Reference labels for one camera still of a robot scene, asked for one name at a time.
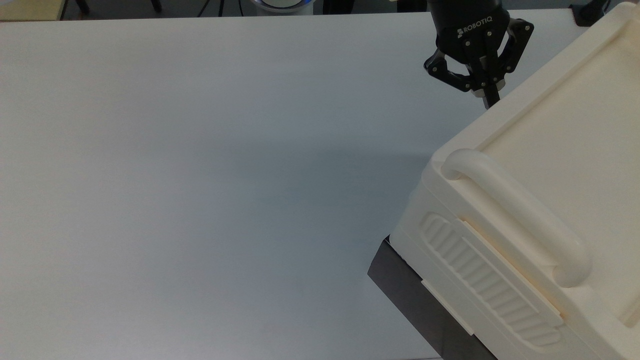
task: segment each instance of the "black base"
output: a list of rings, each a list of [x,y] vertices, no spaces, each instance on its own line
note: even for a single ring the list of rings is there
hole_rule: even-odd
[[[573,20],[575,24],[578,26],[582,26],[583,28],[589,27],[596,23],[596,21],[600,20],[604,16],[604,11],[602,8],[600,9],[591,9],[587,7],[587,5],[571,5],[569,6],[573,11]],[[587,10],[587,17],[585,17],[584,10]]]
[[[443,360],[497,360],[422,285],[420,276],[391,247],[388,236],[367,274]]]

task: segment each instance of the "table surface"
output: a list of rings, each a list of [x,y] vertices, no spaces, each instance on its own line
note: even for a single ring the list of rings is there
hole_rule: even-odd
[[[533,22],[509,92],[584,30]],[[428,13],[0,24],[0,357],[437,356],[367,277],[483,113]]]
[[[14,0],[0,6],[0,21],[60,20],[65,0]]]

